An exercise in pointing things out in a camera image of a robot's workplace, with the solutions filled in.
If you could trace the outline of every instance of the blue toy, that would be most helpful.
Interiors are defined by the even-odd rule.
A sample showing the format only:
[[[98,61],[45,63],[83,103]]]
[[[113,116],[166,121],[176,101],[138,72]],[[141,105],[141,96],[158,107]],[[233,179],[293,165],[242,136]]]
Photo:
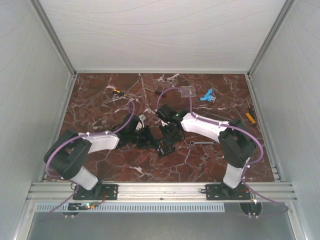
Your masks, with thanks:
[[[200,101],[208,101],[208,102],[214,102],[216,100],[216,97],[211,95],[214,91],[212,89],[209,89],[208,92],[204,95],[204,97],[200,97]]]

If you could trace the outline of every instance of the white fabric wall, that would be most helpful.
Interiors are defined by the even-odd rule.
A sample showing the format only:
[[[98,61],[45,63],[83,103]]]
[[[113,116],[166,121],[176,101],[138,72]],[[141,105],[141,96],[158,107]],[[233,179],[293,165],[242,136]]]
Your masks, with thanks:
[[[285,0],[40,0],[78,71],[248,71]]]
[[[320,236],[320,1],[296,0],[253,82],[308,240]]]
[[[0,0],[0,239],[14,234],[71,81],[27,0]]]

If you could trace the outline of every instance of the gray floor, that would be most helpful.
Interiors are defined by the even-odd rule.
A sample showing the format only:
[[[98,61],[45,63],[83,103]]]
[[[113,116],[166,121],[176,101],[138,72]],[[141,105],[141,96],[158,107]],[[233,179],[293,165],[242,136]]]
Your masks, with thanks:
[[[88,213],[74,219],[39,222],[36,213],[28,240],[292,240],[287,214],[247,219],[238,204],[225,206],[225,213]],[[264,204],[263,213],[280,208]],[[52,214],[52,218],[61,217]]]

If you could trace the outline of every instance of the black mounting plate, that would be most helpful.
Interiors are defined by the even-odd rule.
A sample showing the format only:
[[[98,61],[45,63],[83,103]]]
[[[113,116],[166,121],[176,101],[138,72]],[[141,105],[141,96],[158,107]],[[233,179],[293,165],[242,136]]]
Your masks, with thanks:
[[[118,189],[119,185],[117,184],[102,184],[101,190],[97,196],[92,194],[90,191],[80,187],[78,192],[73,195],[73,200],[103,200],[105,197],[105,201],[117,200],[118,199]]]
[[[205,185],[205,197],[207,200],[250,200],[251,196],[250,193],[244,190],[248,190],[245,185],[239,184],[237,186],[234,193],[227,197],[222,189],[221,184],[206,184]]]

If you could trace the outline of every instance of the red marble tabletop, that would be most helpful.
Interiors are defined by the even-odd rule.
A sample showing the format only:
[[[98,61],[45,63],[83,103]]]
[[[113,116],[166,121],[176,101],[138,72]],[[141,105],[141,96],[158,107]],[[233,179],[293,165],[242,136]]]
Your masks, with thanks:
[[[136,115],[144,114],[144,123],[159,139],[160,120],[155,114],[158,95],[152,90],[170,87],[194,86],[192,98],[195,113],[216,120],[242,120],[250,132],[264,144],[259,130],[246,118],[252,104],[246,78],[243,74],[150,74],[150,73],[81,73],[78,75],[65,114],[61,133],[68,128],[79,132],[102,132],[123,122],[128,114],[128,101],[133,100]],[[112,89],[125,92],[116,96]],[[215,102],[200,101],[208,89],[213,89]],[[176,90],[167,92],[161,104],[179,111],[189,109],[189,99]],[[175,145],[175,152],[163,158],[155,149],[138,149],[128,144],[121,149],[103,150],[88,155],[84,166],[105,181],[124,182],[221,182],[227,162],[217,145],[189,146],[190,141],[211,141],[209,138],[187,132],[183,142]],[[247,171],[248,181],[274,181],[267,154]]]

